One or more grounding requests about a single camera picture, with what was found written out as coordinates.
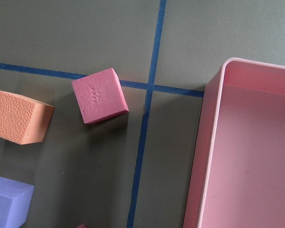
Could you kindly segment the near orange block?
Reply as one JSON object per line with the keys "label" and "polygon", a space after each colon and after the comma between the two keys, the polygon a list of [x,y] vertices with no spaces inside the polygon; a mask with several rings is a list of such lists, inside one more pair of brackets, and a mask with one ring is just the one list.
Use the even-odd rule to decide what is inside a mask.
{"label": "near orange block", "polygon": [[0,90],[0,138],[24,145],[42,142],[55,107]]}

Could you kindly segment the dark pink block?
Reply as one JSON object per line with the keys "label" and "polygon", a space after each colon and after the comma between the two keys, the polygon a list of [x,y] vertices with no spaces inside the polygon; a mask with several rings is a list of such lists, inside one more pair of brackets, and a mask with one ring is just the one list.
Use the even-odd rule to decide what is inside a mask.
{"label": "dark pink block", "polygon": [[76,228],[87,228],[87,225],[83,223],[83,224],[77,226]]}
{"label": "dark pink block", "polygon": [[85,124],[94,124],[129,112],[118,75],[113,68],[71,83]]}

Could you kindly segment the left dark pink block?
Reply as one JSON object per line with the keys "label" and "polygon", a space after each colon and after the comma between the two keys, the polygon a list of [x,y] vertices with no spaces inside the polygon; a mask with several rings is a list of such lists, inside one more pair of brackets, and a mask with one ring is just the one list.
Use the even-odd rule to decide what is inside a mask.
{"label": "left dark pink block", "polygon": [[87,225],[83,223],[83,224],[77,226],[76,228],[87,228]]}

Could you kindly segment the right dark pink block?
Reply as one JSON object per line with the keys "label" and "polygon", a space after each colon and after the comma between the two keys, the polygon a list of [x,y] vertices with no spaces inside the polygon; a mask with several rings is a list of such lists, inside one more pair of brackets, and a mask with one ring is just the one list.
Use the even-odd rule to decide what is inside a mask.
{"label": "right dark pink block", "polygon": [[71,83],[85,124],[94,124],[129,112],[118,75],[113,68]]}

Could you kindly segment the near purple block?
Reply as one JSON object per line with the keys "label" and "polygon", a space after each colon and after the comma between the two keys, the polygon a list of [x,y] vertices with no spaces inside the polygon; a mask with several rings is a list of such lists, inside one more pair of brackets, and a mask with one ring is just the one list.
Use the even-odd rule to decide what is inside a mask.
{"label": "near purple block", "polygon": [[0,228],[19,228],[28,216],[34,186],[0,177]]}

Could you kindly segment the pink tray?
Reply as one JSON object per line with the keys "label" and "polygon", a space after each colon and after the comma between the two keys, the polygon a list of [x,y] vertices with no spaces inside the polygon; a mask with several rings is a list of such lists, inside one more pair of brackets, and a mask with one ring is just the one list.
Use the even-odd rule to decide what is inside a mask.
{"label": "pink tray", "polygon": [[285,228],[285,66],[230,58],[206,85],[183,226]]}

